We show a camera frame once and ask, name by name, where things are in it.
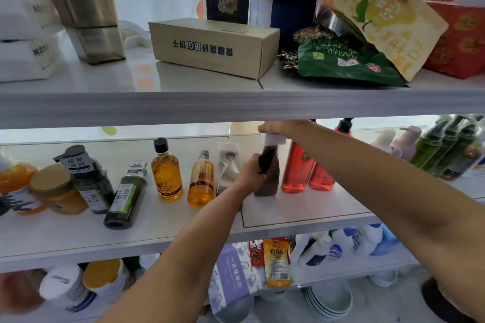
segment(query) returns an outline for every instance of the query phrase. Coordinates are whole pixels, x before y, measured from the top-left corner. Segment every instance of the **person's left hand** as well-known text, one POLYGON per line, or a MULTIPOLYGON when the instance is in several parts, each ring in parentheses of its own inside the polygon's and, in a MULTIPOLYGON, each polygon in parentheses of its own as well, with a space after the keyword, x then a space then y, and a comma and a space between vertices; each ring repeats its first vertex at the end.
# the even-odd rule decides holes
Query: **person's left hand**
POLYGON ((266 175, 258 174, 258 159, 259 153, 253 153, 251 158, 243 164, 234 181, 234 186, 247 193, 247 195, 257 191, 261 184, 263 184, 263 180, 266 179, 266 175))

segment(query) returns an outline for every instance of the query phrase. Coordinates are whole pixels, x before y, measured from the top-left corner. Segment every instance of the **person's right arm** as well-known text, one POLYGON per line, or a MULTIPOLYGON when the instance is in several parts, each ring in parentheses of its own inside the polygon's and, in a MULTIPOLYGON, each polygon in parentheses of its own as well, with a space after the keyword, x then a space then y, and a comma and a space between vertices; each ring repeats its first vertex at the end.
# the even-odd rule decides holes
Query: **person's right arm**
POLYGON ((310 120, 268 121, 259 131, 304 148, 485 322, 484 206, 406 161, 310 120))

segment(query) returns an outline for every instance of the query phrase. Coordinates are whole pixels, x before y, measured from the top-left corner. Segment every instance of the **hand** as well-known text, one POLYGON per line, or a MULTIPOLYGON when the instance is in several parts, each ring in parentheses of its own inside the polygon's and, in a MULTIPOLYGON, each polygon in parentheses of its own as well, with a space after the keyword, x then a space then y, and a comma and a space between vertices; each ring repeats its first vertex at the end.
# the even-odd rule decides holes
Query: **hand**
POLYGON ((307 124, 310 120, 273 120, 265 121, 258 126, 260 133, 282 134, 290 138, 291 127, 295 125, 307 124))
POLYGON ((233 186, 237 187, 240 191, 247 193, 247 196, 257 191, 261 184, 263 184, 263 180, 266 179, 266 175, 258 174, 258 159, 259 153, 254 153, 251 158, 243 164, 234 181, 233 186))

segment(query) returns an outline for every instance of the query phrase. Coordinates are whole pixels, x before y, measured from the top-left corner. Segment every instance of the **red bottle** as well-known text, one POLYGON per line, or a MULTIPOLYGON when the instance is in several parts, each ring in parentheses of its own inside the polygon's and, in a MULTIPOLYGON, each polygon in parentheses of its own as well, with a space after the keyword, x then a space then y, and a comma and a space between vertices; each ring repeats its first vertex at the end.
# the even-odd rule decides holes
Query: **red bottle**
MULTIPOLYGON (((352 128, 352 119, 353 118, 343 118, 338 123, 335 130, 348 136, 352 136, 352 131, 350 130, 352 128)), ((335 180, 330 176, 330 174, 327 173, 323 167, 317 164, 311 173, 308 186, 314 190, 325 191, 332 190, 334 184, 335 180)))
POLYGON ((292 142, 281 184, 282 191, 289 194, 304 191, 314 164, 315 160, 296 142, 292 142))

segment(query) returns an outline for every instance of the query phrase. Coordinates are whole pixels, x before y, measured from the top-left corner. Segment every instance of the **person's left arm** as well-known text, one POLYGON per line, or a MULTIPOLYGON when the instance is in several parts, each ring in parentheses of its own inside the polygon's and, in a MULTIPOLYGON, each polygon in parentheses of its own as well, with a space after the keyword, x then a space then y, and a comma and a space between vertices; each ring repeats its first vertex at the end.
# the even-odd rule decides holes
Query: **person's left arm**
POLYGON ((234 185, 207 204, 180 231, 158 261, 98 323, 194 322, 243 200, 264 180, 259 155, 242 166, 234 185))

